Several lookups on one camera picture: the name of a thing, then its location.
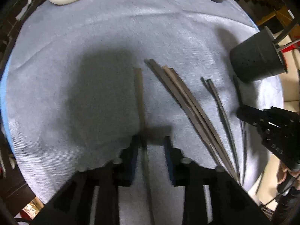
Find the bundle of sticks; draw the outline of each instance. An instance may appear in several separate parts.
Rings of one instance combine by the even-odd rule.
[[[178,101],[182,109],[185,111],[186,115],[193,124],[196,132],[198,133],[203,143],[205,144],[207,150],[209,151],[210,155],[216,162],[216,165],[221,166],[221,163],[217,157],[218,155],[220,160],[224,164],[224,167],[227,169],[228,173],[237,182],[240,182],[239,164],[237,161],[237,154],[233,142],[233,136],[223,106],[222,104],[219,104],[221,101],[212,81],[209,79],[207,81],[207,86],[208,88],[210,88],[210,92],[215,97],[220,115],[225,115],[222,116],[221,119],[223,124],[227,123],[225,130],[229,142],[231,144],[231,149],[235,158],[237,172],[235,171],[231,160],[221,142],[221,139],[217,134],[215,128],[213,127],[212,123],[210,122],[209,118],[207,117],[207,115],[205,114],[202,107],[200,106],[196,98],[193,96],[191,91],[188,89],[186,84],[175,72],[175,70],[173,68],[169,68],[168,66],[164,66],[163,68],[161,68],[153,59],[147,60],[145,62],[150,66],[150,68],[158,76],[160,81],[165,85],[165,87],[169,90],[169,92],[173,95],[173,97]]]

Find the blue strip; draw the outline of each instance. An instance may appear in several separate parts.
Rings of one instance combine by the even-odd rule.
[[[13,154],[15,154],[14,147],[13,147],[13,141],[11,139],[11,132],[9,130],[9,125],[8,125],[8,117],[7,117],[7,109],[6,109],[6,81],[7,81],[7,76],[8,76],[8,68],[9,64],[11,62],[11,57],[9,57],[7,64],[5,66],[1,81],[0,81],[0,110],[1,110],[1,117],[2,117],[2,122],[4,126],[4,130],[6,133],[6,138],[9,143],[9,146],[11,148],[11,151]]]

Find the black cable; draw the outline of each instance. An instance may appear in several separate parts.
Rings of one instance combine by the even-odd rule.
[[[293,181],[293,183],[287,188],[285,189],[282,193],[276,195],[273,199],[271,199],[268,203],[264,204],[264,205],[260,205],[261,208],[266,207],[268,204],[270,204],[273,200],[277,199],[280,195],[284,194],[287,190],[289,190],[291,187],[293,187],[293,185],[295,184],[295,182],[298,180],[298,178],[300,177],[300,173],[298,174],[298,176],[296,177],[296,179]]]

